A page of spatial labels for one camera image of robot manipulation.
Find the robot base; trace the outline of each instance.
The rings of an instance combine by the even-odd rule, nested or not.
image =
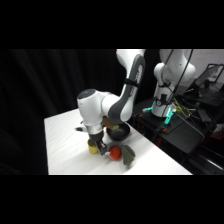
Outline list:
[[[155,116],[152,111],[146,111],[143,113],[143,116],[141,117],[144,121],[149,123],[151,126],[155,128],[155,130],[160,130],[165,126],[165,120],[166,118],[161,118]],[[174,114],[170,120],[170,123],[166,126],[167,131],[164,132],[165,134],[169,134],[172,132],[175,128],[180,126],[184,121],[179,118],[176,114]]]

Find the wire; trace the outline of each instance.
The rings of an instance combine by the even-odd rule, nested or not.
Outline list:
[[[208,97],[206,95],[202,95],[203,97],[207,98],[207,99],[210,99],[210,100],[221,100],[221,101],[224,101],[224,99],[218,99],[218,98],[211,98],[211,97]]]
[[[204,134],[202,134],[197,128],[195,128],[193,125],[191,125],[189,122],[187,122],[184,118],[182,118],[178,113],[176,113],[176,114],[177,114],[178,117],[180,117],[184,122],[186,122],[189,126],[191,126],[195,131],[197,131],[203,137],[202,140],[195,146],[194,149],[196,149],[205,140]],[[190,154],[182,161],[182,165],[184,164],[184,162],[186,161],[186,159],[190,156]]]
[[[170,57],[171,57],[173,51],[174,51],[174,49],[172,49],[172,51],[171,51],[171,53],[170,53],[170,55],[169,55],[169,57],[168,57],[168,59],[167,59],[166,64],[168,63],[168,61],[169,61],[169,59],[170,59]],[[190,63],[190,60],[191,60],[193,51],[194,51],[194,49],[191,50],[190,57],[189,57],[188,62],[187,62],[187,64],[186,64],[186,66],[185,66],[185,69],[184,69],[184,71],[183,71],[183,74],[182,74],[182,76],[180,77],[179,82],[177,83],[177,86],[176,86],[175,90],[178,89],[178,87],[179,87],[179,85],[180,85],[180,82],[181,82],[182,78],[183,78],[184,75],[185,75],[185,72],[186,72],[187,67],[188,67],[188,65],[189,65],[189,63]],[[164,116],[164,113],[165,113],[165,111],[167,110],[167,107],[168,107],[168,106],[169,106],[169,104],[167,104],[167,106],[165,107],[165,109],[164,109],[164,111],[163,111],[163,114],[162,114],[162,117]]]
[[[186,72],[187,67],[188,67],[188,65],[189,65],[189,63],[190,63],[190,60],[191,60],[191,57],[192,57],[193,52],[194,52],[194,49],[191,50],[190,57],[189,57],[189,59],[188,59],[187,65],[185,66],[185,69],[184,69],[184,71],[183,71],[183,74],[182,74],[182,76],[181,76],[179,82],[177,83],[176,90],[178,89],[178,87],[179,87],[179,85],[180,85],[180,82],[181,82],[182,78],[183,78],[184,75],[185,75],[185,72]]]
[[[170,57],[171,57],[171,55],[173,54],[173,51],[174,51],[174,49],[172,49],[172,51],[171,51],[171,53],[170,53],[168,59],[166,60],[165,66],[167,65],[168,61],[170,60]],[[163,84],[165,84],[165,82],[164,82],[164,80],[163,80],[163,72],[162,72],[162,75],[161,75],[161,79],[162,79],[162,81],[163,81]]]
[[[209,149],[209,148],[207,148],[207,147],[204,147],[204,146],[201,146],[201,147],[202,147],[203,149],[207,149],[208,151],[210,151],[210,152],[212,152],[212,153],[216,154],[217,156],[220,156],[221,158],[224,159],[223,156],[221,156],[220,154],[218,154],[218,153],[216,153],[216,152],[213,152],[211,149]]]
[[[187,110],[188,115],[186,115],[186,114],[184,113],[184,111],[182,110],[181,106],[179,105],[179,103],[177,102],[177,100],[176,100],[175,98],[174,98],[174,102],[175,102],[175,104],[177,105],[177,106],[176,106],[176,110],[177,110],[179,113],[181,112],[186,118],[189,118],[189,117],[191,116],[190,112],[189,112],[185,107],[182,106],[183,109],[186,109],[186,110]]]
[[[191,107],[194,107],[194,108],[197,108],[197,109],[200,109],[200,110],[205,111],[204,109],[202,109],[202,108],[200,108],[200,107],[198,107],[198,106],[195,106],[195,105],[192,105],[192,104],[188,103],[185,99],[182,99],[182,100],[183,100],[186,104],[190,105]]]
[[[211,86],[211,87],[215,87],[216,89],[220,90],[217,86]]]

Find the green cloth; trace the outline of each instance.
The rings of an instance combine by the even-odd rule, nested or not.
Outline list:
[[[135,160],[135,152],[128,145],[121,145],[123,163],[125,166],[130,166]]]

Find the table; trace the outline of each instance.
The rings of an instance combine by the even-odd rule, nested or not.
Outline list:
[[[136,159],[130,168],[122,160],[92,155],[88,134],[74,129],[81,121],[79,110],[44,120],[49,175],[191,175],[133,128],[123,142],[112,142],[106,133],[103,139],[108,147],[126,144],[133,148]]]
[[[136,105],[134,109],[134,114],[142,113],[142,109],[151,107],[153,101],[153,99],[150,99]],[[151,131],[155,130],[155,127],[153,127],[149,122],[147,122],[147,120],[144,120],[143,118],[137,118],[136,120],[145,128],[148,128]],[[209,127],[206,129],[205,127],[203,128],[202,126],[193,123],[191,120],[187,120],[187,122],[189,122],[192,126],[200,130],[205,136],[209,132],[213,131],[215,128],[215,124],[212,123],[209,124]],[[187,154],[189,154],[203,139],[201,134],[199,134],[185,122],[183,122],[180,126],[174,129],[171,133],[159,133],[158,136]]]

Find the toy fruit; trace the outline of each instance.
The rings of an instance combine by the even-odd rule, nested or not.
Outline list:
[[[117,145],[112,146],[109,149],[108,156],[113,160],[119,160],[122,156],[121,149]]]

